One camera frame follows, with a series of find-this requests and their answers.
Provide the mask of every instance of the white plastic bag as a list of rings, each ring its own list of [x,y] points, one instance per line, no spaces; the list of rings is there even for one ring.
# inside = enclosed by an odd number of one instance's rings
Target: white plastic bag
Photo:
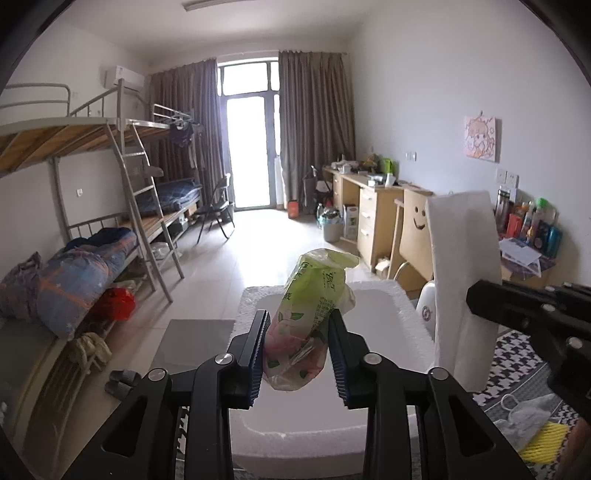
[[[265,335],[264,378],[275,390],[298,390],[324,368],[328,317],[355,306],[345,268],[358,264],[354,255],[325,248],[299,258]]]

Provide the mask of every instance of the mattress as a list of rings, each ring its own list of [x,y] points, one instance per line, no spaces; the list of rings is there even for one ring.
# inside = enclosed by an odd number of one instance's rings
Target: mattress
[[[156,185],[158,199],[163,213],[173,213],[196,203],[201,195],[201,185],[193,179],[167,181]],[[156,205],[152,192],[143,192],[137,196],[139,212],[142,216],[156,215]]]

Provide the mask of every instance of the ceiling light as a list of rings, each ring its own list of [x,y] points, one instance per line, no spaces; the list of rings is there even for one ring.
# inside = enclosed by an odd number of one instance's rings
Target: ceiling light
[[[236,2],[251,2],[253,0],[193,0],[183,3],[185,11],[197,10],[199,8],[212,7],[214,5],[232,4]]]

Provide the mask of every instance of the wooden desk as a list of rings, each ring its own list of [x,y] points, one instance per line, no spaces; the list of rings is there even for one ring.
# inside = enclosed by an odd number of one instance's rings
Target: wooden desk
[[[343,174],[325,167],[324,175],[332,177],[333,200],[335,207],[342,210],[343,205],[359,207],[359,228],[357,249],[359,255],[374,270],[378,258],[390,258],[394,226],[396,223],[396,199],[404,199],[404,190],[430,194],[410,183],[395,187],[368,185],[368,178],[360,174]]]

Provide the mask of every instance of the plastic bag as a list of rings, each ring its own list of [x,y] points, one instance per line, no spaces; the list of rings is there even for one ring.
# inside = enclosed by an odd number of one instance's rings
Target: plastic bag
[[[152,253],[156,260],[164,260],[166,255],[168,255],[168,252],[170,252],[168,244],[164,242],[154,242],[150,245],[150,248],[152,249]]]
[[[355,306],[345,268],[358,264],[358,257],[326,248],[299,258],[263,345],[264,378],[275,390],[298,390],[324,368],[328,317]]]
[[[135,297],[125,288],[109,288],[90,309],[89,315],[99,320],[128,320],[135,309]]]

